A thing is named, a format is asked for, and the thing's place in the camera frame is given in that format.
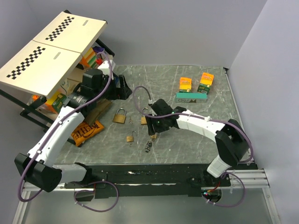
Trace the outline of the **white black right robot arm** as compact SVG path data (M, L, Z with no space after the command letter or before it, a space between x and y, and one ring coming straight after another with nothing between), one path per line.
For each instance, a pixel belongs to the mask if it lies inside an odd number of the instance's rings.
M162 133L174 127L197 133L215 142L218 155L208 165L204 174L207 185L216 185L229 168L247 163L242 161L242 158L251 149L250 140L236 120L215 120L180 106L173 109L163 99L156 102L149 100L149 106L154 112L146 116L149 135Z

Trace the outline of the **small brass padlock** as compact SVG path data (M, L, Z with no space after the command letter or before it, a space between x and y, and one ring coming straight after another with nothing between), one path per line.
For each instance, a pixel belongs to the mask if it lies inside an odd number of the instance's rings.
M137 136L136 131L132 131L132 133L126 137L126 142L128 143L134 142L134 136Z
M157 134L151 135L150 138L155 140L157 138Z

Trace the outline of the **large brass padlock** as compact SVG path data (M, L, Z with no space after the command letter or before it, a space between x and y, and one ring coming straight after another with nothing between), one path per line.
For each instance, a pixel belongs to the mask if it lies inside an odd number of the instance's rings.
M147 111L147 113L149 113L149 109L147 107L142 109L142 112L144 112L144 110ZM144 115L141 116L141 125L147 125L147 120L146 117Z
M113 123L124 124L126 120L126 110L124 108L119 108L114 114Z

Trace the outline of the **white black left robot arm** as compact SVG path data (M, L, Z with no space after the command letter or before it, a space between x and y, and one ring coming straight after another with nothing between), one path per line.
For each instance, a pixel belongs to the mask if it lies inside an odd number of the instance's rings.
M81 163L55 165L55 160L71 133L96 108L98 100L125 100L131 93L123 75L110 76L99 69L87 70L41 140L27 154L16 156L14 162L21 175L18 194L21 194L24 182L46 192L51 192L60 183L76 182L83 188L90 186L93 179L88 166Z

